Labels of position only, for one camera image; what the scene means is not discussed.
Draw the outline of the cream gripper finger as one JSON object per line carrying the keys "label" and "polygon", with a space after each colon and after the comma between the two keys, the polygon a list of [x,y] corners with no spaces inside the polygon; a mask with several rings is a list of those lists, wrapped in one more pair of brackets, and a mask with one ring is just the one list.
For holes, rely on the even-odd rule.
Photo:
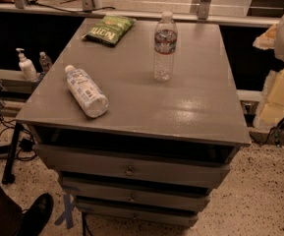
{"label": "cream gripper finger", "polygon": [[262,50],[273,49],[277,27],[278,25],[275,24],[271,26],[266,32],[258,36],[253,43],[253,47]]}

